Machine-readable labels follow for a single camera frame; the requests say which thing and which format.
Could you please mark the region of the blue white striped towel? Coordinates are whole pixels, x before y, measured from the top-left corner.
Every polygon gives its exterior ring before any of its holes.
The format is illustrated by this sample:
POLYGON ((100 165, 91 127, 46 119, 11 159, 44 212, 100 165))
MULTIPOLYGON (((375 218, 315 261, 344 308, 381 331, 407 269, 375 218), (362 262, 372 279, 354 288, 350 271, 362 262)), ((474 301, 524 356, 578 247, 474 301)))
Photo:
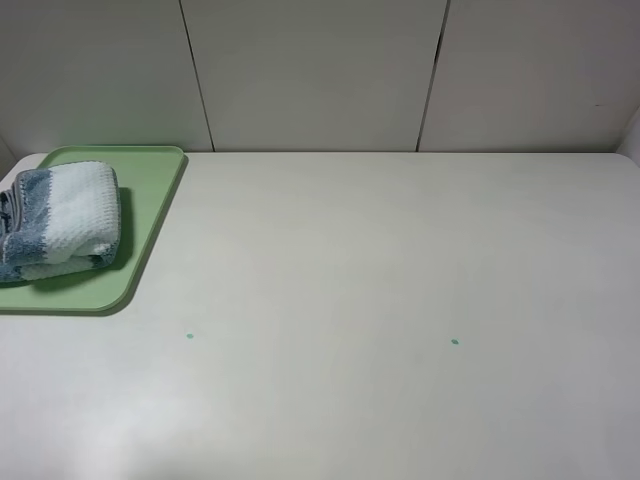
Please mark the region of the blue white striped towel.
POLYGON ((113 168, 84 161, 20 172, 1 192, 1 281, 109 266, 121 238, 113 168))

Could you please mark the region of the green plastic tray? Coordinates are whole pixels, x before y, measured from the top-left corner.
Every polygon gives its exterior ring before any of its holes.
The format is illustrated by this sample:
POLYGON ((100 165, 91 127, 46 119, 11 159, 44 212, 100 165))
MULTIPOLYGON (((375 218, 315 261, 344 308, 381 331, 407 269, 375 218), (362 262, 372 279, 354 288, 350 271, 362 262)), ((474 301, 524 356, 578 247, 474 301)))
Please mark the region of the green plastic tray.
POLYGON ((1 285, 3 315, 102 316, 133 296, 182 179, 188 158, 174 146, 67 146, 33 164, 94 160, 109 164, 121 189, 122 236, 107 268, 1 285))

